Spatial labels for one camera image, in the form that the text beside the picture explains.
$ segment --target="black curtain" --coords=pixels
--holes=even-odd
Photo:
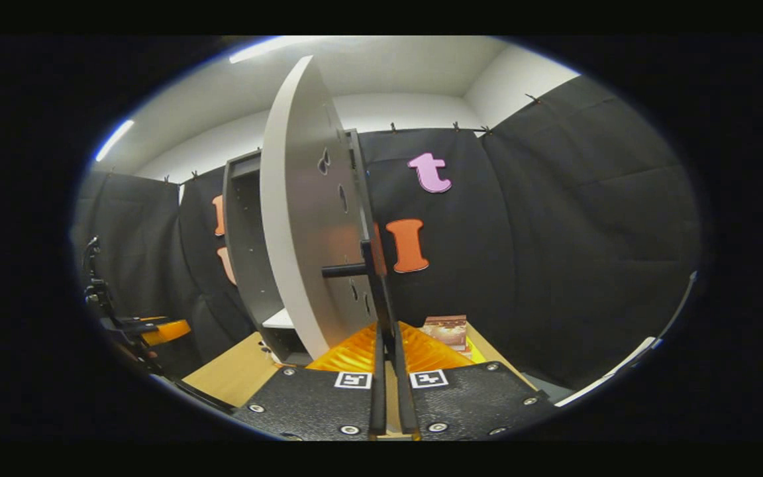
[[[397,318],[422,326],[429,316],[466,315],[485,338],[499,338],[505,323],[515,319],[511,227],[499,182],[476,136],[421,129],[363,133],[358,141]],[[445,162],[437,171],[452,182],[446,192],[424,190],[408,167],[424,153]],[[423,221],[419,236],[428,268],[393,271],[397,251],[385,226],[401,219]]]
[[[222,195],[225,167],[184,183],[179,208],[181,249],[200,290],[193,304],[193,336],[205,362],[220,356],[255,331],[236,286],[218,256],[225,236],[216,235],[214,199]]]
[[[121,317],[188,319],[196,293],[185,271],[178,227],[178,184],[91,172],[76,203],[73,263],[87,287],[83,252],[98,236],[97,273]],[[193,335],[154,347],[166,374],[183,377],[202,365]]]
[[[481,137],[517,265],[515,319],[490,339],[579,389],[666,326],[697,268],[699,217],[678,157],[626,102],[582,76],[540,100]]]

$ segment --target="white wall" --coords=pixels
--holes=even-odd
[[[452,127],[454,121],[464,128],[483,124],[461,97],[434,94],[354,94],[335,97],[337,115],[346,129],[359,133],[397,129]],[[261,146],[269,111],[227,122],[195,138],[188,139],[149,163],[136,173],[142,178],[184,182],[192,171],[208,172],[224,166],[237,156]]]
[[[135,175],[170,182],[187,181],[191,172],[200,174],[225,166],[225,162],[261,147],[269,111],[229,121],[188,139],[146,163]]]
[[[535,52],[508,46],[473,82],[464,99],[482,124],[495,127],[539,97],[579,73]]]

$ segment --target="white ceiling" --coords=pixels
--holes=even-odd
[[[267,111],[300,58],[314,55],[332,96],[424,93],[463,97],[508,43],[489,36],[330,37],[231,64],[234,51],[191,72],[131,115],[131,130],[97,169],[133,174],[211,128]]]

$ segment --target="orange letter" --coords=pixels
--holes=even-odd
[[[228,248],[219,248],[217,254],[223,260],[223,268],[225,269],[225,275],[228,277],[228,280],[234,284],[234,286],[237,286],[237,282],[234,281],[234,271],[231,270],[231,260],[228,259]]]
[[[418,272],[429,266],[429,260],[423,258],[420,251],[420,235],[417,231],[423,227],[423,221],[417,219],[404,219],[392,221],[385,227],[393,233],[396,241],[397,262],[393,266],[399,274]]]
[[[216,233],[218,237],[221,237],[225,235],[225,224],[223,223],[222,215],[222,194],[216,196],[211,203],[214,203],[214,206],[217,209],[217,229],[214,230],[214,233]]]

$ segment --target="white curved panel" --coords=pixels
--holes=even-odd
[[[366,277],[321,274],[323,266],[363,262],[364,234],[348,138],[313,57],[296,64],[276,95],[260,174],[273,276],[299,338],[316,359],[376,315],[372,296],[364,304]]]

